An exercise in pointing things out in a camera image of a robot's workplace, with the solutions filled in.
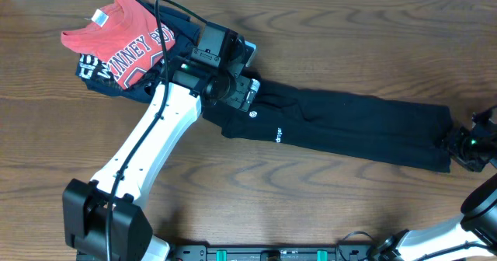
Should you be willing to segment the black t-shirt with white logo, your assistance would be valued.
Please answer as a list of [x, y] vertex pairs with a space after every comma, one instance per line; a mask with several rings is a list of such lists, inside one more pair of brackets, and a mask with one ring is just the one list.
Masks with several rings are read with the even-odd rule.
[[263, 80], [249, 110], [223, 103], [203, 118], [226, 138], [290, 144], [317, 151], [447, 173], [441, 147], [453, 127], [447, 106], [347, 92], [298, 89]]

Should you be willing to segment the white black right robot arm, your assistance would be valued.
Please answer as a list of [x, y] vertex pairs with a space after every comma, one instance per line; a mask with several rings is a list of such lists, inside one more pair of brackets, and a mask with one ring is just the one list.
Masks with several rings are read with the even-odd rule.
[[[496, 166], [496, 107], [475, 113], [472, 128], [459, 127], [443, 140], [452, 159], [470, 172]], [[386, 239], [369, 260], [461, 260], [496, 254], [496, 176], [462, 203], [461, 213], [423, 230], [407, 230]]]

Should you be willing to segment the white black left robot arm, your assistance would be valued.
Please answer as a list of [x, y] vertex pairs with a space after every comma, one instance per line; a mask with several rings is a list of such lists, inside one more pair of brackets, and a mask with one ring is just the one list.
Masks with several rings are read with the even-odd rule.
[[89, 182], [73, 179], [62, 194], [65, 242], [78, 259], [167, 259], [170, 244], [144, 214], [151, 188], [205, 106], [249, 109], [259, 82], [242, 73], [255, 54], [241, 34], [207, 23], [189, 55], [165, 62], [149, 107], [119, 151]]

